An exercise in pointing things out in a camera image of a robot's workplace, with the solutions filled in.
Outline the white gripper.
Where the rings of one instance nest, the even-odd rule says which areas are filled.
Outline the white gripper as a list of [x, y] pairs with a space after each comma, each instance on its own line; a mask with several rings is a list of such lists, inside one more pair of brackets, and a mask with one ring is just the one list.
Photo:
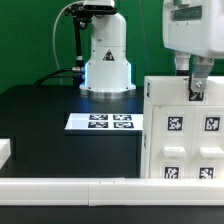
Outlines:
[[195, 55], [189, 89], [204, 92], [214, 59], [224, 59], [224, 0], [164, 0], [162, 27], [164, 46], [176, 51], [175, 75], [188, 76]]

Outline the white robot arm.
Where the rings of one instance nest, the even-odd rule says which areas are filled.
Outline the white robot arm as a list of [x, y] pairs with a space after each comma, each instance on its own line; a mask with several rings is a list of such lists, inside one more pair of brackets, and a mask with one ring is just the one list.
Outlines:
[[[98, 97], [135, 90], [126, 59], [126, 20], [114, 0], [84, 0], [82, 11], [93, 31], [80, 89]], [[195, 58], [189, 89], [203, 92], [214, 61], [224, 59], [224, 0], [163, 0], [162, 37], [164, 46], [176, 52], [178, 71]]]

